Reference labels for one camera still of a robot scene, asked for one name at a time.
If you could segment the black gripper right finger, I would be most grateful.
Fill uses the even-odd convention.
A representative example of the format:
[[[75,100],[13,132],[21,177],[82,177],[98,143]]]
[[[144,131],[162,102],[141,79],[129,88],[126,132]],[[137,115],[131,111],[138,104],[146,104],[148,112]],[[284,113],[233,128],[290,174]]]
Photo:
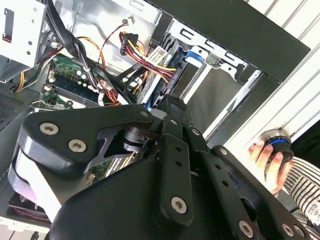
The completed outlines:
[[[186,129],[194,236],[201,240],[309,240],[302,224],[224,147]]]

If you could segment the person's hand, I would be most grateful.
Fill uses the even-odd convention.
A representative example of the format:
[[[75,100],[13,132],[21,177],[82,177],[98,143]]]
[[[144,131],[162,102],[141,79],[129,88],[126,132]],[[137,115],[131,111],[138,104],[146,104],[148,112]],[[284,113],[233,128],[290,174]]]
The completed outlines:
[[[265,146],[260,139],[248,149],[248,158],[244,162],[249,172],[272,194],[276,195],[284,186],[294,163],[292,160],[282,164],[283,154],[272,155],[273,146]]]

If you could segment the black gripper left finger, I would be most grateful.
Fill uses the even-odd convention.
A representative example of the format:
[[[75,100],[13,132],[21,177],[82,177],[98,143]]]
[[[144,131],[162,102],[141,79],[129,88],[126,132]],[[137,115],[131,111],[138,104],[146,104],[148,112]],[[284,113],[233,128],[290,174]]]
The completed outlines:
[[[9,182],[50,222],[78,193],[160,154],[161,137],[183,137],[186,105],[166,96],[157,109],[129,104],[33,113],[21,125]]]

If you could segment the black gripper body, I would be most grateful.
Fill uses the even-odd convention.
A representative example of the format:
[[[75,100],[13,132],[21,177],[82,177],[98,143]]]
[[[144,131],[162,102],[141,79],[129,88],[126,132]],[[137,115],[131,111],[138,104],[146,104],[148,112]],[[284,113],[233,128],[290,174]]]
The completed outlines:
[[[186,128],[69,199],[49,240],[239,240],[242,204],[222,161]]]

